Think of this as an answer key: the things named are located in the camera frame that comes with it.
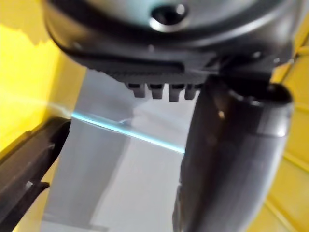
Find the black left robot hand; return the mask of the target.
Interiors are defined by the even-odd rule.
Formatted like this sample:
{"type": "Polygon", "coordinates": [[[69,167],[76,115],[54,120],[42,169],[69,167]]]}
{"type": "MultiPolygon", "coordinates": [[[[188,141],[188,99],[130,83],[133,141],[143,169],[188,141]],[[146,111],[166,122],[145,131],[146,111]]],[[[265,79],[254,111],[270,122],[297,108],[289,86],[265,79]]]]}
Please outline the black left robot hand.
{"type": "Polygon", "coordinates": [[[294,99],[300,0],[44,0],[55,44],[134,96],[196,99],[173,211],[176,232],[242,232],[273,183],[294,99]]]}

